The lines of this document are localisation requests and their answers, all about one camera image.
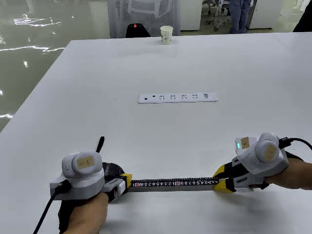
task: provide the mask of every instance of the jeans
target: jeans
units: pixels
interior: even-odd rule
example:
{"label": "jeans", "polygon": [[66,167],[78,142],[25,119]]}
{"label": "jeans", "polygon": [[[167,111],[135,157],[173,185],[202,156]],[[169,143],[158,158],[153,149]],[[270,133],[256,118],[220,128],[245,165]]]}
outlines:
{"label": "jeans", "polygon": [[230,0],[229,10],[232,19],[230,34],[247,32],[246,23],[251,1],[252,0]]}

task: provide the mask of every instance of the table surface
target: table surface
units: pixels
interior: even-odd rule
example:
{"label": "table surface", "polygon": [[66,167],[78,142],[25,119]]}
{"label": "table surface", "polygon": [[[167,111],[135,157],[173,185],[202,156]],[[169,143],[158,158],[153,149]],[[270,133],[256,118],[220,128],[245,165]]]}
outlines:
{"label": "table surface", "polygon": [[[72,41],[0,133],[4,233],[31,233],[64,156],[93,151],[133,179],[212,176],[234,139],[272,132],[312,142],[312,33]],[[216,103],[137,104],[143,93],[217,92]],[[301,144],[291,153],[310,160]],[[53,202],[40,233],[57,233]],[[101,233],[301,234],[311,193],[132,193]]]}

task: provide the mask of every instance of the paper cup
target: paper cup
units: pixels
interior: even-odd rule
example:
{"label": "paper cup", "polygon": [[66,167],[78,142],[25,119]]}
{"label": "paper cup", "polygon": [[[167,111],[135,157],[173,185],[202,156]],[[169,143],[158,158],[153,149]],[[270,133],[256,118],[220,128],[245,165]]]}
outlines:
{"label": "paper cup", "polygon": [[172,39],[172,32],[174,28],[171,26],[160,27],[161,41],[164,45],[169,45]]}

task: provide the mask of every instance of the power outlet socket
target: power outlet socket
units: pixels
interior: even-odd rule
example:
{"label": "power outlet socket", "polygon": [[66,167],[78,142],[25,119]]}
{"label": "power outlet socket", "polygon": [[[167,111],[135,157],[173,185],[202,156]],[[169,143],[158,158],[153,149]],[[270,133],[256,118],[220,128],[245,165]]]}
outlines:
{"label": "power outlet socket", "polygon": [[138,103],[177,103],[177,102],[210,102],[219,101],[216,93],[166,93],[166,94],[141,94]]}

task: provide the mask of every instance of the person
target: person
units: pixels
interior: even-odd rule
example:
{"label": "person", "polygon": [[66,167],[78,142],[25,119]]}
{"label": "person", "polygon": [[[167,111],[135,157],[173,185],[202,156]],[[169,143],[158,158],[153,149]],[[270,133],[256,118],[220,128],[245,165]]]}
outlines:
{"label": "person", "polygon": [[309,2],[293,32],[312,32],[312,1]]}
{"label": "person", "polygon": [[[312,190],[312,164],[289,158],[289,165],[283,172],[267,177],[265,181],[289,189]],[[108,196],[100,193],[84,205],[75,207],[66,231],[60,233],[97,234],[106,220],[107,205]]]}
{"label": "person", "polygon": [[229,11],[232,20],[230,34],[247,32],[246,24],[251,1],[252,0],[230,0]]}

